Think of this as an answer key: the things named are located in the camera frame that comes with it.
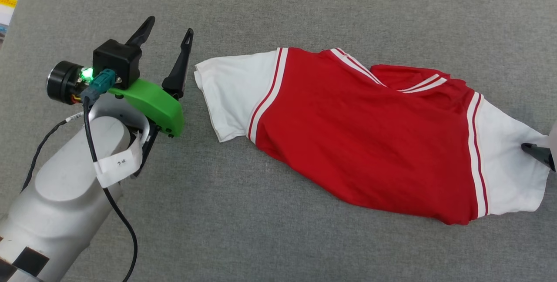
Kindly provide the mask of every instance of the black cable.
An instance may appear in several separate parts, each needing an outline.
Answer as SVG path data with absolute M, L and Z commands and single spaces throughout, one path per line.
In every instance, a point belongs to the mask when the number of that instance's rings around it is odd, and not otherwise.
M 23 183 L 23 187 L 21 189 L 21 191 L 24 191 L 24 189 L 26 189 L 26 187 L 29 185 L 30 181 L 31 181 L 31 177 L 33 176 L 33 170 L 34 167 L 37 164 L 37 158 L 38 155 L 40 154 L 40 150 L 42 149 L 42 147 L 44 146 L 44 143 L 46 143 L 47 139 L 50 137 L 50 135 L 52 135 L 54 132 L 56 132 L 56 130 L 61 127 L 61 125 L 66 124 L 67 121 L 64 120 L 58 124 L 56 124 L 52 130 L 50 130 L 50 132 L 47 133 L 47 135 L 44 136 L 44 138 L 42 139 L 42 142 L 40 142 L 40 144 L 37 147 L 37 151 L 35 152 L 35 155 L 33 156 L 33 161 L 31 162 L 31 167 L 29 168 L 29 172 L 27 173 L 27 178 L 25 179 L 25 182 Z
M 83 118 L 85 119 L 85 136 L 87 137 L 87 144 L 89 145 L 89 151 L 91 151 L 91 158 L 93 159 L 93 162 L 97 162 L 97 154 L 95 152 L 95 146 L 93 145 L 93 136 L 91 135 L 91 125 L 89 124 L 89 97 L 82 98 L 82 101 L 83 101 L 83 112 L 84 112 Z M 118 205 L 114 201 L 108 188 L 103 188 L 103 191 L 105 192 L 106 198 L 108 199 L 110 205 L 112 206 L 112 208 L 114 209 L 118 217 L 120 217 L 120 220 L 122 220 L 124 225 L 127 227 L 128 231 L 130 231 L 131 239 L 134 243 L 134 256 L 131 259 L 131 265 L 128 270 L 128 274 L 123 280 L 123 282 L 127 282 L 127 280 L 130 278 L 131 273 L 135 268 L 135 262 L 137 261 L 138 258 L 138 239 L 135 236 L 133 227 L 131 227 L 131 224 L 127 221 L 126 217 L 124 217 L 124 214 L 118 208 Z

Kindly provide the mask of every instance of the green connector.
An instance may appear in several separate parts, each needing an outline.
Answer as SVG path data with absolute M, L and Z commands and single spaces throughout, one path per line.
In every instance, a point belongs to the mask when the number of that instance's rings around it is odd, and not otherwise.
M 139 78 L 127 90 L 110 88 L 108 92 L 124 96 L 132 106 L 161 127 L 162 133 L 178 137 L 184 129 L 180 103 L 157 84 Z

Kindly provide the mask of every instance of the cloth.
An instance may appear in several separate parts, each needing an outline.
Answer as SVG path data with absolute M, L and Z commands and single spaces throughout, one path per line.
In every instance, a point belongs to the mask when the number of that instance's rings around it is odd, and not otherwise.
M 438 70 L 365 68 L 340 48 L 213 58 L 196 66 L 220 141 L 247 136 L 348 203 L 467 224 L 535 211 L 546 141 Z

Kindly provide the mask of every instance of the green led light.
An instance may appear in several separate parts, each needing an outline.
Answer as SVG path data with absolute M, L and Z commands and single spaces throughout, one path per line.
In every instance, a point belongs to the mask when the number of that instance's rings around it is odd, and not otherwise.
M 93 68 L 82 68 L 81 69 L 81 78 L 87 82 L 91 82 L 93 80 Z

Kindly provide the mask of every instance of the white sleeve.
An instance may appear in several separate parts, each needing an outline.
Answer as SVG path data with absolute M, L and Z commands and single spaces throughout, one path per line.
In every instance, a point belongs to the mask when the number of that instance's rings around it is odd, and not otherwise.
M 195 83 L 220 142 L 247 135 L 253 110 L 271 87 L 277 54 L 211 58 L 195 66 Z
M 487 100 L 478 109 L 477 135 L 489 213 L 535 211 L 544 198 L 549 168 L 522 151 L 522 143 L 547 146 L 547 136 Z

